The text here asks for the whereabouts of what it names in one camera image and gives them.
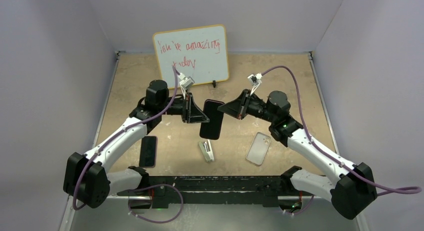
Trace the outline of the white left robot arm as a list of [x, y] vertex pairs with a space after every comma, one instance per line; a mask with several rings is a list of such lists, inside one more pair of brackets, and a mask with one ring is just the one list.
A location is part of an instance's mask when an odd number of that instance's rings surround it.
[[145, 97], [130, 112], [124, 123], [106, 140], [86, 151], [73, 153], [67, 160], [63, 190], [72, 196], [72, 207], [99, 207], [109, 195], [131, 190], [138, 196], [149, 190], [149, 175], [141, 167], [128, 167], [112, 172], [113, 164], [137, 141], [147, 136], [161, 121], [163, 115], [179, 115], [187, 124], [207, 123], [209, 118], [195, 104], [188, 91], [194, 84], [191, 77], [180, 82], [182, 94], [169, 96], [163, 80], [153, 80]]

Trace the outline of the silver stapler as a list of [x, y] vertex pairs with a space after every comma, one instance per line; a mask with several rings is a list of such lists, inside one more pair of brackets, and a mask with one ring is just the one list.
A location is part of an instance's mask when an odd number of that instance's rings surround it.
[[213, 162], [215, 160], [211, 141], [209, 139], [207, 139], [206, 141], [199, 141], [198, 146], [207, 163]]

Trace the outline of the dark smartphone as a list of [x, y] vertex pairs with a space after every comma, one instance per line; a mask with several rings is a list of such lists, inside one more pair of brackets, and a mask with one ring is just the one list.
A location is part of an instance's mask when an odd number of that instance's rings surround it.
[[156, 136], [145, 136], [141, 139], [138, 166], [142, 168], [153, 168], [156, 165], [158, 138]]

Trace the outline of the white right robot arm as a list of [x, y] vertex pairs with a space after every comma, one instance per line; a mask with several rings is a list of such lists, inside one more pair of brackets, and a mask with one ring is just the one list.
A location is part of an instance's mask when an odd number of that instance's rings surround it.
[[323, 174], [317, 175], [293, 166], [281, 175], [280, 187], [288, 195], [302, 191], [331, 202], [344, 218], [352, 220], [378, 197], [372, 169], [365, 163], [355, 164], [307, 134], [306, 128], [290, 115], [291, 104], [282, 91], [272, 91], [267, 100], [242, 91], [235, 100], [218, 107], [218, 111], [238, 120], [251, 115], [270, 122], [268, 128], [275, 141], [297, 152]]

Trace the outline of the clear beige phone case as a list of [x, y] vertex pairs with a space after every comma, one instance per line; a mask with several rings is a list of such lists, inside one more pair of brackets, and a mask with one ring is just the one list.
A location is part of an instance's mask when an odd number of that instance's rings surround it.
[[265, 156], [269, 150], [271, 138], [262, 133], [257, 132], [246, 154], [246, 160], [257, 166], [261, 166]]

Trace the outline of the pink smartphone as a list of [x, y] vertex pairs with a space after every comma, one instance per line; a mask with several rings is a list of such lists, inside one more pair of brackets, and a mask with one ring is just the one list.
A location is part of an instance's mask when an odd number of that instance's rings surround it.
[[218, 110], [218, 107], [224, 105], [223, 101], [207, 99], [203, 105], [203, 112], [209, 118], [209, 122], [202, 123], [199, 130], [199, 136], [203, 139], [218, 140], [221, 135], [221, 128], [224, 113]]

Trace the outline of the whiteboard with red writing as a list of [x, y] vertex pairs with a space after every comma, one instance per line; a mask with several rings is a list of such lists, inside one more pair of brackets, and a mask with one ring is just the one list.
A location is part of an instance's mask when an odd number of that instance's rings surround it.
[[172, 67], [195, 85], [229, 79], [226, 28], [222, 24], [157, 32], [152, 36], [160, 77], [175, 87]]

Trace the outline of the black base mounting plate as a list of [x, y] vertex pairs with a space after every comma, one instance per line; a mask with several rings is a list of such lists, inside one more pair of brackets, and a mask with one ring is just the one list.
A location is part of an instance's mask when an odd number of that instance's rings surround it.
[[170, 204], [261, 205], [289, 212], [306, 203], [306, 192], [289, 187], [283, 175], [271, 176], [150, 176], [142, 181], [149, 190], [125, 190], [118, 196], [145, 197], [152, 208], [166, 209]]

